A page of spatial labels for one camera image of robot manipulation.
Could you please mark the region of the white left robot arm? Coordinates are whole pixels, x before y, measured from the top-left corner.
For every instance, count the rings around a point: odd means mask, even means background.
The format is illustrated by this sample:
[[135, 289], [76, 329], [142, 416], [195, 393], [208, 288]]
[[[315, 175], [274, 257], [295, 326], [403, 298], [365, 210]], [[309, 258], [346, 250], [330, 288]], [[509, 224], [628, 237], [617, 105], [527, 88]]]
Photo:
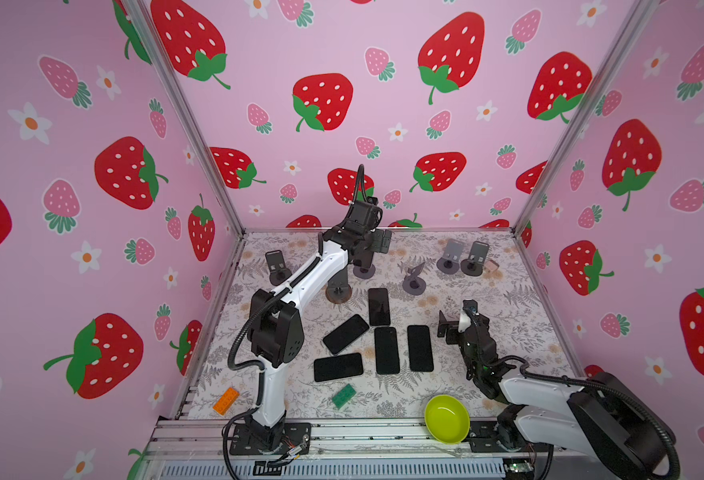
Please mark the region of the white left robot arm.
[[297, 272], [273, 290], [259, 289], [252, 296], [228, 367], [258, 368], [256, 401], [245, 424], [262, 449], [274, 451], [282, 442], [288, 364], [304, 343], [304, 307], [349, 265], [368, 268], [376, 253], [388, 251], [391, 233], [378, 229], [382, 216], [377, 199], [354, 201], [339, 224], [318, 235], [316, 251]]

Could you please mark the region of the black phone wooden stand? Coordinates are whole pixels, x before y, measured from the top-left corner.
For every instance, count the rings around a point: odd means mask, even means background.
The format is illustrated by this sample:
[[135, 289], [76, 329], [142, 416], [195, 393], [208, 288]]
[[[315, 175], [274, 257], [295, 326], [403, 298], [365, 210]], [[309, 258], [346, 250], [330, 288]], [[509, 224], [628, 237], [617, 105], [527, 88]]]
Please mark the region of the black phone wooden stand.
[[359, 314], [355, 314], [325, 335], [322, 341], [332, 355], [338, 355], [369, 329], [368, 322]]

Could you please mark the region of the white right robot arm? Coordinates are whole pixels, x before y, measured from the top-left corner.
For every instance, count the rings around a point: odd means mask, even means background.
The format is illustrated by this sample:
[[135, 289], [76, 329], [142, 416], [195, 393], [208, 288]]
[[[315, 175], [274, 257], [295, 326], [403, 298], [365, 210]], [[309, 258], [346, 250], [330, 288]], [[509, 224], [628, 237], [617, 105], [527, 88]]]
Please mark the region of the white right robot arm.
[[573, 378], [534, 373], [517, 355], [501, 356], [490, 320], [468, 301], [456, 320], [441, 315], [437, 335], [458, 347], [467, 379], [504, 404], [496, 438], [507, 450], [546, 444], [599, 460], [619, 479], [677, 479], [672, 429], [610, 373]]

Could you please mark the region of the grey round phone stand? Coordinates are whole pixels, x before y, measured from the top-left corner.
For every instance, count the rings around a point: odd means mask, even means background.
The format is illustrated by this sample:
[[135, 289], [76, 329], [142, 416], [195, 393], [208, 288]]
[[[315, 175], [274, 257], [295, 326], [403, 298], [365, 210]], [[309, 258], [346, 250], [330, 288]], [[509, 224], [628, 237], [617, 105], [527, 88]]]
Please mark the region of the grey round phone stand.
[[460, 261], [464, 249], [465, 244], [463, 242], [448, 239], [443, 254], [436, 262], [437, 269], [446, 275], [456, 274], [460, 269]]

